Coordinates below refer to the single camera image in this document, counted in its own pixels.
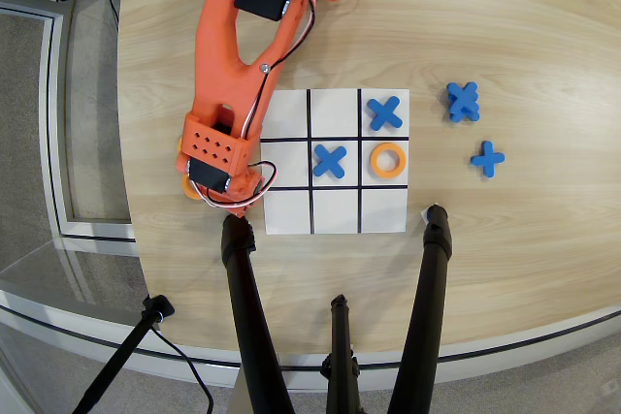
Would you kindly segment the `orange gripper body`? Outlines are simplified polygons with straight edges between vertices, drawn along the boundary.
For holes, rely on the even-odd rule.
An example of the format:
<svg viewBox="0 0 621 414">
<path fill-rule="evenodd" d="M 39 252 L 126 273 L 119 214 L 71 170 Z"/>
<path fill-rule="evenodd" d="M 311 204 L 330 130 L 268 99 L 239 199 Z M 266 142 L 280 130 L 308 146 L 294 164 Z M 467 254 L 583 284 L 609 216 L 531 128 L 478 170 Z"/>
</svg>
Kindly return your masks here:
<svg viewBox="0 0 621 414">
<path fill-rule="evenodd" d="M 245 216 L 258 199 L 264 182 L 263 176 L 250 168 L 240 175 L 229 175 L 188 156 L 177 158 L 177 169 L 187 197 L 224 209 L 237 217 Z"/>
</svg>

